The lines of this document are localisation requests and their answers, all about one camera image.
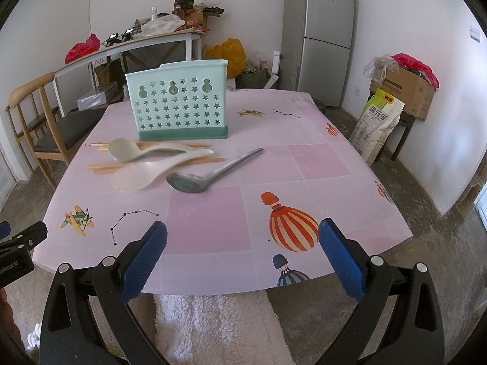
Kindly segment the white plastic rice spoon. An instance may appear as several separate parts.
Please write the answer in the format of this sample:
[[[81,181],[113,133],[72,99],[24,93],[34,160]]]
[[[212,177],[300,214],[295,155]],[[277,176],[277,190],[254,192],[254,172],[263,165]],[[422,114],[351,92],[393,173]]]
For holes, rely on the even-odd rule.
[[[110,183],[115,189],[125,192],[140,190],[175,166],[197,158],[209,157],[213,153],[211,149],[197,149],[158,161],[130,163],[115,172],[110,178]]]

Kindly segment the beige plastic spoon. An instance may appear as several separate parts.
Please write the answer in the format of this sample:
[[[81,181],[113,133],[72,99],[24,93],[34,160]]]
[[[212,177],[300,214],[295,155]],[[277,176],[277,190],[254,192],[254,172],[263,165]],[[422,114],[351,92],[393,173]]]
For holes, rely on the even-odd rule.
[[[132,162],[150,152],[190,152],[194,151],[194,148],[178,143],[157,143],[140,148],[134,141],[117,138],[108,144],[107,150],[117,162]]]

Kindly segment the grey metal ladle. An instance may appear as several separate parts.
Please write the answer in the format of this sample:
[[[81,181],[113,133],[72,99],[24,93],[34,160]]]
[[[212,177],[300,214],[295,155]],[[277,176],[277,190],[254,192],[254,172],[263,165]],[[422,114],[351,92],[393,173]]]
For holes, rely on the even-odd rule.
[[[244,155],[234,158],[205,176],[197,176],[193,174],[183,175],[175,172],[168,175],[166,181],[172,188],[182,193],[200,194],[205,192],[215,181],[219,180],[219,178],[223,177],[233,168],[261,152],[263,152],[263,148],[256,148],[250,152],[246,152]]]

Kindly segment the wooden chair black seat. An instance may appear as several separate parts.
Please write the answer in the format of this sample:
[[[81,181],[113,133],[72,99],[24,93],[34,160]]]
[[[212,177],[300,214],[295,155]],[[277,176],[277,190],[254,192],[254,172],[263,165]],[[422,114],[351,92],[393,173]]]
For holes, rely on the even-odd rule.
[[[55,188],[56,183],[47,169],[49,162],[57,161],[69,165],[107,109],[100,107],[76,110],[56,119],[45,91],[45,86],[52,81],[54,74],[50,72],[14,89],[8,97],[6,109],[16,111],[24,140],[37,166],[50,186]],[[22,101],[27,97],[32,99],[36,92],[39,94],[40,106],[44,113],[40,123],[47,127],[47,133],[42,137],[33,135],[22,112]]]

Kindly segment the white fluffy rug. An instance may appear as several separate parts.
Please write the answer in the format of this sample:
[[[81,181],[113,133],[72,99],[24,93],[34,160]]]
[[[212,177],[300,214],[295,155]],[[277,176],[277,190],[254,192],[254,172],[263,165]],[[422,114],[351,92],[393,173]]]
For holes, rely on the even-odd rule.
[[[264,291],[160,295],[155,345],[171,364],[293,364]]]

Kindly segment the pink patterned tablecloth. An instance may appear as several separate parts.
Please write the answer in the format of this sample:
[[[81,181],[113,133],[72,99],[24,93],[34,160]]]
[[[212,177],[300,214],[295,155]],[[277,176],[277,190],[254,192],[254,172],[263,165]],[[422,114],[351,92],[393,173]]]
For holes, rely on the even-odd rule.
[[[201,194],[173,189],[164,176],[133,193],[115,189],[93,166],[111,163],[100,143],[137,138],[129,103],[107,109],[69,164],[36,247],[37,265],[55,270],[97,265],[140,239],[155,221],[168,244],[146,293],[216,295],[275,287],[281,255],[295,281],[332,272],[316,232],[331,218],[370,255],[411,237],[400,210],[354,147],[311,96],[240,90],[226,97],[229,135],[209,145],[222,165],[255,156]]]

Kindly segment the red plastic bag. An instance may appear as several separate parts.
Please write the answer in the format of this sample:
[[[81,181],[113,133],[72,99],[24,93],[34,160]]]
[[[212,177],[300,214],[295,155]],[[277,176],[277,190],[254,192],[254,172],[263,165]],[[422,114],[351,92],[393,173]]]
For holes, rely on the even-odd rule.
[[[75,44],[65,56],[65,63],[70,64],[79,58],[97,52],[101,47],[101,41],[95,34],[91,34],[84,43]]]

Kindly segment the rice bag white yellow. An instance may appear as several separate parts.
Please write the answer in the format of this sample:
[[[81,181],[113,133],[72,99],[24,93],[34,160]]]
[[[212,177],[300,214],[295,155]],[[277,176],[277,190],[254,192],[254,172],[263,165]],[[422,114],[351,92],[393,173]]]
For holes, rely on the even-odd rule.
[[[349,138],[364,162],[371,166],[385,141],[400,121],[405,104],[398,98],[376,89]]]

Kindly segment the mint green utensil holder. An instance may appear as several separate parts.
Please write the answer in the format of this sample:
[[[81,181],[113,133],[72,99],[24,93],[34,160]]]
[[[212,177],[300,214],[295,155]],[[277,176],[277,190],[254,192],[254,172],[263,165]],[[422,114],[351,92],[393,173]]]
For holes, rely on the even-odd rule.
[[[125,75],[142,141],[225,139],[228,61],[162,64]]]

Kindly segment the cardboard box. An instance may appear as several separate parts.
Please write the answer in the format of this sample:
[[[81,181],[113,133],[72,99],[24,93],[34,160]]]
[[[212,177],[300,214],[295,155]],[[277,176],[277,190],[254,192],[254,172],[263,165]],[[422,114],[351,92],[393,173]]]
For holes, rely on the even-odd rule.
[[[369,91],[374,93],[377,88],[402,101],[404,112],[420,120],[426,120],[436,91],[427,80],[403,68],[387,70],[382,83],[371,80]]]

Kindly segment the red bag on box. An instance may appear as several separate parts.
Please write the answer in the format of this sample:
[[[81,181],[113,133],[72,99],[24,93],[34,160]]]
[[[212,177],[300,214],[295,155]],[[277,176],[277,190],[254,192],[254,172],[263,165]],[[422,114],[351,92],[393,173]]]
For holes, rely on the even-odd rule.
[[[394,58],[397,64],[399,64],[402,68],[420,72],[435,89],[440,87],[440,82],[438,81],[431,67],[429,67],[427,64],[424,64],[423,62],[417,60],[417,58],[404,53],[393,54],[392,58]]]

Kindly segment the white side table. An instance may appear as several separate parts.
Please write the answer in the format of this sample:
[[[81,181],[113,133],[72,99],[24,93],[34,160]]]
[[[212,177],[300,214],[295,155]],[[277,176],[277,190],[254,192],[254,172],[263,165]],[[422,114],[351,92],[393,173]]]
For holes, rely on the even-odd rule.
[[[59,107],[59,112],[62,117],[66,115],[65,106],[63,105],[61,92],[59,87],[59,78],[70,73],[84,65],[88,65],[91,70],[91,80],[92,85],[95,87],[95,76],[93,63],[102,58],[108,58],[114,54],[123,54],[125,52],[130,52],[131,50],[137,50],[140,48],[151,47],[153,45],[159,44],[184,44],[185,50],[185,60],[191,61],[193,57],[196,60],[202,59],[202,37],[205,32],[202,30],[180,30],[174,32],[168,32],[163,34],[158,34],[155,36],[142,37],[137,40],[130,40],[124,43],[115,44],[104,49],[100,49],[89,55],[83,56],[69,64],[65,64],[64,67],[54,72],[54,79],[52,80],[54,87],[54,94]]]

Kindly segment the clear plastic bag on table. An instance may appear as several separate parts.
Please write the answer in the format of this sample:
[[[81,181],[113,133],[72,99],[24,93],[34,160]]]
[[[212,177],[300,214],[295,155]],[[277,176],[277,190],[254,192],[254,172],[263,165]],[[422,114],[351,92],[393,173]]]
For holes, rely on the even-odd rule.
[[[134,33],[133,38],[142,39],[149,36],[172,33],[182,26],[185,26],[185,21],[177,15],[170,14],[161,16],[153,21],[142,24],[140,32]]]

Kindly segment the yellow plastic bag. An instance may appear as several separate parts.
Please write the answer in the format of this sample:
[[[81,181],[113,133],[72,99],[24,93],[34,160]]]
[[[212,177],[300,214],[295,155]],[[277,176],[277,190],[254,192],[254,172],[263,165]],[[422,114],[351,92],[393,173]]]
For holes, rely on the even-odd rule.
[[[228,38],[222,44],[204,47],[205,59],[225,59],[227,65],[227,78],[238,77],[245,69],[246,54],[240,40]]]

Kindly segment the silver refrigerator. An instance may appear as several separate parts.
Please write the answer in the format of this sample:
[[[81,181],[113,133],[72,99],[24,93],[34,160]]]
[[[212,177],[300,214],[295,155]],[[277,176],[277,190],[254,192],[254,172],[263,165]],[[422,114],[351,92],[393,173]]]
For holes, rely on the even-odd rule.
[[[354,16],[355,0],[284,0],[279,87],[339,106]]]

